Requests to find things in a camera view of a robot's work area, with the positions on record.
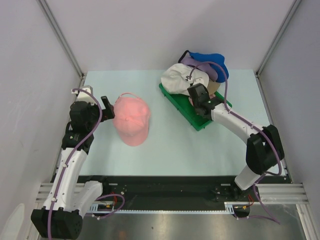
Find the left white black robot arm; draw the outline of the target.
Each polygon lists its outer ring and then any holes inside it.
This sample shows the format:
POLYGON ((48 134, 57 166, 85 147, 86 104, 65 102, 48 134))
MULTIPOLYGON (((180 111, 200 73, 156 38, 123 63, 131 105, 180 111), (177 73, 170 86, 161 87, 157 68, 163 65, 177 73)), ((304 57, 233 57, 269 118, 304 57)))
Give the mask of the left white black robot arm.
POLYGON ((59 165, 51 190, 43 206, 34 209, 30 217, 43 238, 77 239, 83 219, 94 201, 110 196, 111 188, 98 180, 88 181, 78 194, 75 193, 81 168, 94 140, 93 132, 99 123, 115 117, 114 107, 108 98, 102 96, 101 100, 105 108, 92 98, 82 98, 70 106, 70 121, 62 139, 59 165))

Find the pink LA cap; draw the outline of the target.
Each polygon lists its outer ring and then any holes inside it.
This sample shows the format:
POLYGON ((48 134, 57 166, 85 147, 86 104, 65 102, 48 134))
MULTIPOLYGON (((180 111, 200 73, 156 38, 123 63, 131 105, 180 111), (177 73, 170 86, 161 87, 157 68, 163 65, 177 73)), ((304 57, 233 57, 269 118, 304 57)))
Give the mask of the pink LA cap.
MULTIPOLYGON (((214 97, 216 97, 215 94, 210 94, 210 95, 209 95, 209 98, 210 98, 210 99, 211 99, 211 98, 214 98, 214 97)), ((193 100, 191 99, 190 96, 188 97, 188 100, 189 100, 190 104, 191 104, 192 106, 194 106, 193 100)))

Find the white NY cap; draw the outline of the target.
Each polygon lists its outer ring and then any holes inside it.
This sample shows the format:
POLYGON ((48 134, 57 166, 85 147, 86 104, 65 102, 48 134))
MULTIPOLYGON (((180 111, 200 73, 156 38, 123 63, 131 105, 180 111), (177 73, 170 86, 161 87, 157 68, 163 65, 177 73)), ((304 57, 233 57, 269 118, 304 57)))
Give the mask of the white NY cap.
POLYGON ((199 69, 195 69, 190 75, 192 70, 193 68, 190 66, 176 63, 162 74, 160 78, 161 84, 169 94, 182 94, 186 96, 189 96, 187 89, 191 87, 188 83, 190 77, 203 78, 204 83, 202 85, 207 87, 210 80, 209 76, 199 69))

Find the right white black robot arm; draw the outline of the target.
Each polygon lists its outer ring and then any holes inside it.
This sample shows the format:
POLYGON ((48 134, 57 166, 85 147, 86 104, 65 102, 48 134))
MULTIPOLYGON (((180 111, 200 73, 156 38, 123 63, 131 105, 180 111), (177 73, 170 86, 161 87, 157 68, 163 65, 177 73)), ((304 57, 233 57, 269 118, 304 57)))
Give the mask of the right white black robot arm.
POLYGON ((274 125, 261 126, 249 121, 233 111, 225 99, 216 96, 211 98, 201 83, 190 86, 187 91, 198 115, 223 125, 246 144, 246 165, 230 188, 230 194, 235 200, 242 201, 247 197, 249 188, 265 175, 282 174, 284 149, 274 125))

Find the blue mesh cap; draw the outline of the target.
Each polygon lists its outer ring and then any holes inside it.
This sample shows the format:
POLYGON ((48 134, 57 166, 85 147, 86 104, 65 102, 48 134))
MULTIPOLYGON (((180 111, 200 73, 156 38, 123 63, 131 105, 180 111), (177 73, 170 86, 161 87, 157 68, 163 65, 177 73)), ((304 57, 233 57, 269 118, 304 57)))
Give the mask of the blue mesh cap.
POLYGON ((209 64, 214 70, 216 70, 218 74, 218 79, 216 81, 217 83, 224 83, 226 79, 229 78, 229 72, 225 65, 225 57, 219 53, 204 54, 186 50, 179 60, 183 59, 184 57, 192 57, 194 60, 199 61, 200 64, 198 64, 196 67, 202 64, 209 64))

